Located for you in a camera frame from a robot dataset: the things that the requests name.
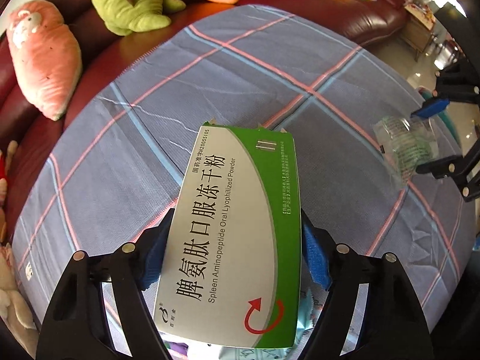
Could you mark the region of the pink plush pillow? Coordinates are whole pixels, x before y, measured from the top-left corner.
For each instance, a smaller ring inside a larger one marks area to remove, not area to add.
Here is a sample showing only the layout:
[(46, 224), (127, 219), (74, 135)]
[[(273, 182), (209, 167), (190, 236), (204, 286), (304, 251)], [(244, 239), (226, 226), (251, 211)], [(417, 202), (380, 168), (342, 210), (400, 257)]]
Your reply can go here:
[(32, 0), (9, 17), (7, 41), (26, 100), (47, 119), (61, 119), (82, 72), (80, 46), (58, 8)]

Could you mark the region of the light blue snack wrapper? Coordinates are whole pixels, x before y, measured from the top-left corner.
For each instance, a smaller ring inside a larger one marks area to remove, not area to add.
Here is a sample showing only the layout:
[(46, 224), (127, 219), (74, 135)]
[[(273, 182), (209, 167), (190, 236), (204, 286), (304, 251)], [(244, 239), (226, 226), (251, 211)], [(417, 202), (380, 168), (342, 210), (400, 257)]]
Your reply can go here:
[(311, 289), (300, 296), (298, 319), (296, 326), (295, 342), (290, 348), (280, 349), (241, 349), (223, 347), (218, 356), (219, 359), (228, 360), (258, 360), (258, 359), (288, 359), (296, 354), (301, 346), (304, 346), (314, 327), (315, 317), (319, 311), (314, 308), (314, 297)]

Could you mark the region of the plaid grey tablecloth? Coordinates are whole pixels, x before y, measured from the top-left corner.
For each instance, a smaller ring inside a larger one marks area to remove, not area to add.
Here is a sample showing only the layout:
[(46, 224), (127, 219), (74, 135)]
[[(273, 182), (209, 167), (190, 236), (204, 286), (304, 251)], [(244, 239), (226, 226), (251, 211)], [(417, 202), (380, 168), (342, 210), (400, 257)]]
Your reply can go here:
[(168, 359), (167, 339), (219, 359), (227, 346), (162, 333), (160, 278), (135, 281), (136, 242), (175, 209), (205, 124), (292, 135), (300, 213), (332, 237), (328, 290), (302, 254), (299, 301), (311, 289), (319, 315), (289, 358), (434, 358), (430, 329), (470, 256), (474, 208), (427, 175), (395, 191), (373, 126), (422, 104), (395, 71), (326, 28), (249, 5), (94, 77), (103, 88), (78, 115), (37, 118), (14, 163), (36, 179), (13, 251), (39, 359)]

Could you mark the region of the clear crinkled plastic wrapper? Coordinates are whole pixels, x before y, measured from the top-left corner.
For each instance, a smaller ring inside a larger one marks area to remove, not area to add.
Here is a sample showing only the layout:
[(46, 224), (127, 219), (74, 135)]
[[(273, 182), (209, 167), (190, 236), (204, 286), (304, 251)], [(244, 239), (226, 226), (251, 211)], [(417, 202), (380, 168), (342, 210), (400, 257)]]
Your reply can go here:
[(402, 189), (416, 168), (439, 157), (439, 144), (429, 119), (385, 116), (373, 126), (385, 168)]

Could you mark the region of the white rabbit plush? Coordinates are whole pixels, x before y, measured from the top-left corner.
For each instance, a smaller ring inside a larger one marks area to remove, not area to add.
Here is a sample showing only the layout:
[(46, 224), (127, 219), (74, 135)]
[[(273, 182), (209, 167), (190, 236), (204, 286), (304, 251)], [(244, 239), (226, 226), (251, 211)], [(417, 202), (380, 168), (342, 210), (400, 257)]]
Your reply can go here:
[(18, 289), (14, 262), (11, 245), (2, 245), (0, 262), (1, 319), (21, 347), (32, 359), (35, 359), (39, 333), (32, 311)]

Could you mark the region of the teal trash bin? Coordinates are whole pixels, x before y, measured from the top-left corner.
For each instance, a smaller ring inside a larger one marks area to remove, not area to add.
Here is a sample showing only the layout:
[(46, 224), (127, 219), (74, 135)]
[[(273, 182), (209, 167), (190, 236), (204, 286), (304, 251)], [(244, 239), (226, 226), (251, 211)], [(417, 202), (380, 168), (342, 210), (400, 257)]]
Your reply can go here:
[[(423, 97), (423, 99), (425, 101), (430, 100), (433, 97), (432, 92), (428, 88), (425, 88), (424, 86), (417, 87), (416, 91)], [(448, 131), (454, 137), (456, 143), (459, 146), (461, 146), (460, 137), (459, 137), (458, 132), (456, 130), (456, 126), (454, 125), (452, 119), (450, 118), (450, 116), (448, 115), (448, 113), (446, 112), (445, 109), (443, 109), (439, 113), (439, 118), (442, 120), (442, 122), (447, 127)]]

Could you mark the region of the green dinosaur plush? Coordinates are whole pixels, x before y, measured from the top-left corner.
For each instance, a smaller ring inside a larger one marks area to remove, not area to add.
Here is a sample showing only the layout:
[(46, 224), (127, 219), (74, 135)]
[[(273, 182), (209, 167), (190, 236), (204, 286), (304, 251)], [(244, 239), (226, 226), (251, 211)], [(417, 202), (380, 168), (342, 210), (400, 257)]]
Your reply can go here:
[(182, 0), (91, 0), (106, 28), (118, 36), (164, 29), (170, 15), (183, 11)]

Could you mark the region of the wooden side table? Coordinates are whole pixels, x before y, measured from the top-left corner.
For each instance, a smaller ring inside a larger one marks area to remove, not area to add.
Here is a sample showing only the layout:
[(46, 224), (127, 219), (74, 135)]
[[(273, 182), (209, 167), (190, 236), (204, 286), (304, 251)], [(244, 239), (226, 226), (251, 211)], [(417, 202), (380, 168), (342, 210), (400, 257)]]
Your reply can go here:
[(422, 8), (408, 3), (404, 8), (408, 19), (400, 32), (400, 39), (414, 50), (414, 59), (417, 61), (434, 38), (436, 18), (429, 7)]

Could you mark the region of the green white medicine box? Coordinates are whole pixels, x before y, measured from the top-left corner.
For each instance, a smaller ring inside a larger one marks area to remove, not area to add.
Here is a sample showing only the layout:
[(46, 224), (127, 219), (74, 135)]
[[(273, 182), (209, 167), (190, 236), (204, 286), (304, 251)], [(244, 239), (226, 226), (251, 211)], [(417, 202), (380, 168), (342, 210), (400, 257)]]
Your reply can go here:
[(168, 232), (157, 328), (211, 345), (291, 347), (301, 266), (293, 136), (203, 125)]

